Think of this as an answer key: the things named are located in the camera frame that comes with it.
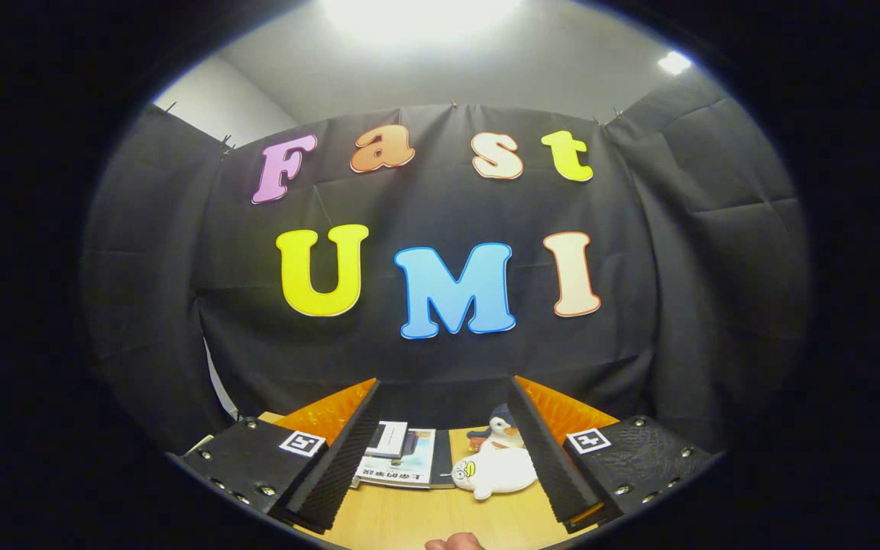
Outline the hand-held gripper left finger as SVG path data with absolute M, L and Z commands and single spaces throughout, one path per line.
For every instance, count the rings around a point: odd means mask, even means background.
M 310 529 L 331 529 L 381 418 L 376 378 L 280 417 L 242 417 L 175 464 L 241 508 Z

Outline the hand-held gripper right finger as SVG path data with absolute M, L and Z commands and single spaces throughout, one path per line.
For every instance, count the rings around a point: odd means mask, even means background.
M 569 533 L 642 514 L 719 459 L 650 416 L 618 420 L 520 376 L 507 407 Z

